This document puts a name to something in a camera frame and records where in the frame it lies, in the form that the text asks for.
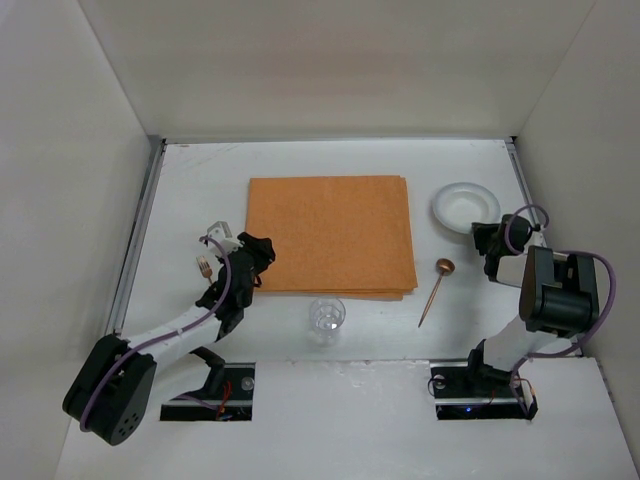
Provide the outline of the orange cloth napkin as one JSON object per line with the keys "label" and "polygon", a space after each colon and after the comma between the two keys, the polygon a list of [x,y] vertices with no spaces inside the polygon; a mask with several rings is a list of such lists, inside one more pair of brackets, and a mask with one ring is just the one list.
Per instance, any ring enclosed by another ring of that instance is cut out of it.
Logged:
{"label": "orange cloth napkin", "polygon": [[246,231],[273,242],[272,293],[400,299],[418,285],[405,178],[253,178]]}

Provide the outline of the white paper plate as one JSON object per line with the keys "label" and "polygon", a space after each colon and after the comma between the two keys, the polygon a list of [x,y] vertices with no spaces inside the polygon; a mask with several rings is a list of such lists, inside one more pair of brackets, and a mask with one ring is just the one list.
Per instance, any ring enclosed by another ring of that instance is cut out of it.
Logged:
{"label": "white paper plate", "polygon": [[445,228],[468,235],[474,223],[496,223],[501,207],[496,196],[484,186],[458,182],[442,187],[435,194],[432,211]]}

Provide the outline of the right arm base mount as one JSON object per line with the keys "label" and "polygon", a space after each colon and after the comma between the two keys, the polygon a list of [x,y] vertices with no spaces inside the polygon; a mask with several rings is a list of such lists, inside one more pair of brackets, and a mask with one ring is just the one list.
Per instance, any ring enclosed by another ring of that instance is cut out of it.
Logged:
{"label": "right arm base mount", "polygon": [[482,378],[471,375],[466,361],[434,362],[427,388],[441,421],[526,420],[539,406],[535,389],[524,378]]}

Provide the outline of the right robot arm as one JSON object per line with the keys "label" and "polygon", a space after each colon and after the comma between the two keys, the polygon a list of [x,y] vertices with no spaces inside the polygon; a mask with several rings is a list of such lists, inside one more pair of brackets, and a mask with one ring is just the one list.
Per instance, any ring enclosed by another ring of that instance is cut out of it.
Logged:
{"label": "right robot arm", "polygon": [[476,250],[484,273],[498,280],[499,268],[522,257],[518,312],[498,334],[482,340],[468,356],[465,380],[475,388],[510,384],[518,364],[559,338],[588,333],[600,316],[595,262],[585,253],[562,256],[533,243],[541,224],[513,214],[499,223],[474,222]]}

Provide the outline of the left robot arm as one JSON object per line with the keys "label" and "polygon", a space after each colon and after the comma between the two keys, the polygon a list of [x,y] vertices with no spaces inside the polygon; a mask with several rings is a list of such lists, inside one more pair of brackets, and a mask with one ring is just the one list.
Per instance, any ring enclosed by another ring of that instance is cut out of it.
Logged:
{"label": "left robot arm", "polygon": [[62,410],[111,446],[128,439],[157,390],[155,380],[175,362],[194,354],[208,364],[203,386],[220,383],[224,360],[208,349],[244,319],[260,275],[276,260],[272,240],[247,232],[233,237],[204,235],[221,263],[217,279],[176,319],[131,338],[109,334],[92,348],[62,403]]}

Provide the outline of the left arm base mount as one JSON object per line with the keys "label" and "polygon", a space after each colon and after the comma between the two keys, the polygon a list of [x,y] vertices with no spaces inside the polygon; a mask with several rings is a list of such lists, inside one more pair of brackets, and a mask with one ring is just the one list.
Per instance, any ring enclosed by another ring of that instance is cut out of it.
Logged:
{"label": "left arm base mount", "polygon": [[255,363],[211,369],[204,386],[161,406],[162,422],[249,422],[253,416]]}

